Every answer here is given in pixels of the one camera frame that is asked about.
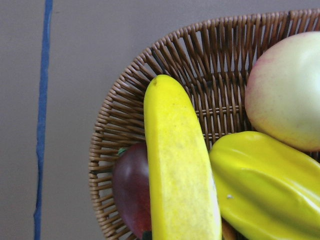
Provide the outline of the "brown wicker basket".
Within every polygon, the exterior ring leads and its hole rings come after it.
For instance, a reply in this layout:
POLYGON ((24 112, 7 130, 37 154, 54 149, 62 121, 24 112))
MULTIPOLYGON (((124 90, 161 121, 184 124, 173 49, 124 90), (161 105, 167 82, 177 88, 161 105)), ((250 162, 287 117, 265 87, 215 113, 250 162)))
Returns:
POLYGON ((277 42, 320 29, 318 8, 209 19, 179 28, 143 50, 120 74, 98 112, 89 148, 89 192, 107 240, 133 240, 112 194, 118 151, 144 140, 143 100, 159 74, 186 89, 208 147, 251 130, 245 87, 256 60, 277 42))

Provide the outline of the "dark red plum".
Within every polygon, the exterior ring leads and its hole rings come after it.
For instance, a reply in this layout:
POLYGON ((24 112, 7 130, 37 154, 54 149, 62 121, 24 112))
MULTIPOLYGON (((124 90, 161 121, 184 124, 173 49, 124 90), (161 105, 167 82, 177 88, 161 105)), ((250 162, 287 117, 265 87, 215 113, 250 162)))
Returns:
POLYGON ((112 171, 112 193, 123 222, 141 240, 152 230, 145 142, 135 143, 119 155, 112 171))

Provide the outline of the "pale pink apple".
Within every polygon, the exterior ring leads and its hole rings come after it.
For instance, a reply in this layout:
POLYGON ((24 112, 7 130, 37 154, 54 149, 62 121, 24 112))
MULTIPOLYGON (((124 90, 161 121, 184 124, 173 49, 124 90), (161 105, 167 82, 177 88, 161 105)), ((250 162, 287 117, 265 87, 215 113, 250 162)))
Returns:
POLYGON ((319 151, 320 33, 298 33, 266 50, 250 71, 244 102, 256 130, 319 151))

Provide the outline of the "yellow star fruit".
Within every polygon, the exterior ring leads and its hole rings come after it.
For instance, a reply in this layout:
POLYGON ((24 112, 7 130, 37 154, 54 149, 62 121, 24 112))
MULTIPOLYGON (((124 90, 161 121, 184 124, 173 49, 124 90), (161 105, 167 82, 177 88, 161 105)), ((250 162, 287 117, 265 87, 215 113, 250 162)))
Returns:
POLYGON ((218 139, 209 153, 222 217, 249 240, 320 237, 320 165, 255 131, 218 139))

